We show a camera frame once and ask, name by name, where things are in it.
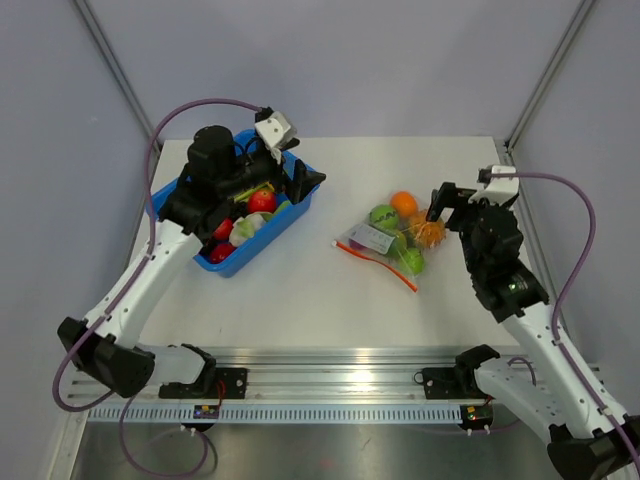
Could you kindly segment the toy pineapple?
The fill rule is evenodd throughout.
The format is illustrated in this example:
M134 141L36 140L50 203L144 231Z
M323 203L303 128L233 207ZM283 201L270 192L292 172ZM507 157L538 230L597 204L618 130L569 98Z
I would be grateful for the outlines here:
M426 210L420 210L409 216L408 232L417 247L433 249L446 238L445 224L442 219L428 221L426 216Z

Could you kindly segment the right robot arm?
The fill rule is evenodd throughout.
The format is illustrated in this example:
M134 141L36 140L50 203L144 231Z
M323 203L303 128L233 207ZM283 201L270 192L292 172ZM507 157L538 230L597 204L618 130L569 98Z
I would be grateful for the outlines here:
M511 207L518 186L482 190L445 182L426 217L451 212L445 226L458 234L480 304L526 352L546 387L509 371L487 345L455 359L454 384L466 396L482 393L503 403L543 442L564 479L604 479L639 464L639 419L599 381L553 319L541 283L520 259L523 235Z

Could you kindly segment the yellow-green toy mango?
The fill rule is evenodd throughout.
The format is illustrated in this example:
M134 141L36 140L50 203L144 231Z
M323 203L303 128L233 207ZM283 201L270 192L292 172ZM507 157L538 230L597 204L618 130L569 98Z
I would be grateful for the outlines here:
M406 236L400 230L391 230L389 235L392 237L392 242L387 251L387 255L392 258L399 258L408 248Z

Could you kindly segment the green toy apple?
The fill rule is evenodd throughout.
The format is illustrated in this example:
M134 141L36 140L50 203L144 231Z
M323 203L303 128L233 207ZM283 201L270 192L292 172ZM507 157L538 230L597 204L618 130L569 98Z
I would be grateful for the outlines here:
M426 265L421 250L415 247L404 250L399 257L398 263L404 272L411 275L421 274Z

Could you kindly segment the purple toy onion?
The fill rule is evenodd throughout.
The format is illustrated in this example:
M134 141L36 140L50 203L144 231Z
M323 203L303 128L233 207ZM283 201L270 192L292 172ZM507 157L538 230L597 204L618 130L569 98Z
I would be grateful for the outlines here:
M350 239L350 240L349 240L349 246L350 246L352 249L357 250L357 251L366 251L366 250L367 250L367 247L366 247L366 246L364 246L364 245L360 244L359 242L357 242L357 241L355 241L355 240L353 240L353 239Z

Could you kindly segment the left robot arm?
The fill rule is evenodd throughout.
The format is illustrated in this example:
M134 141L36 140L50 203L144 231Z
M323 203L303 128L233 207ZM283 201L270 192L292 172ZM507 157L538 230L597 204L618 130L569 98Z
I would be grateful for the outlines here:
M140 344L142 330L190 261L230 278L309 209L326 176L290 154L298 143L271 121L238 135L200 129L179 176L151 197L149 238L134 262L83 318L58 327L67 362L122 398L153 381L208 396L215 359L189 344L153 350Z

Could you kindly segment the toy orange persimmon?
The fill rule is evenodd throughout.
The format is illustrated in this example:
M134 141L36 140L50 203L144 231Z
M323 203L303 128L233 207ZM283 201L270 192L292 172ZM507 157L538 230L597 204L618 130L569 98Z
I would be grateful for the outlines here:
M416 214L419 210L416 199L408 191L398 191L394 193L390 198L389 204L396 210L401 218L408 218Z

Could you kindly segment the green striped toy melon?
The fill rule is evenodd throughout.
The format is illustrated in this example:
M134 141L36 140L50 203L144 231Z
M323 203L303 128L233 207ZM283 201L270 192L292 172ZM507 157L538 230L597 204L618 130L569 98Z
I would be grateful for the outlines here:
M380 204L370 211L369 224L379 230L396 229L399 225L399 214L391 205Z

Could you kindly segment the clear orange-zip bag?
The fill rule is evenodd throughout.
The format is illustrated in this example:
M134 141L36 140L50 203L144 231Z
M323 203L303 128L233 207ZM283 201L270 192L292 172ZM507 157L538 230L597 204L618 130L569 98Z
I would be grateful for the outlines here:
M392 242L392 237L389 235L391 230L379 230L372 227L369 224L369 213L370 211L377 205L380 204L389 204L392 193L390 196L382 200L381 202L374 205L368 213L363 217L363 219L351 226L348 230L346 230L342 235L338 236L333 242L332 246L339 249L340 251L350 254L360 260L375 263L390 273L392 273L396 278L398 278L404 285L406 285L412 292L416 293L418 291L418 277L422 275L427 266L427 257L429 253L438 248L439 246L433 249L423 249L417 247L413 239L410 237L408 232L408 218L401 218L399 216L399 225L396 229L392 230L400 230L402 231L407 239L408 248L415 247L421 250L422 255L425 259L426 265L424 271L419 275L411 275L404 272L399 266L399 258L392 258L387 255L387 251ZM417 196L412 194L416 199L419 210L428 210L428 204L421 201ZM349 240L353 239L360 244L367 247L366 251L357 251L352 249L349 246Z

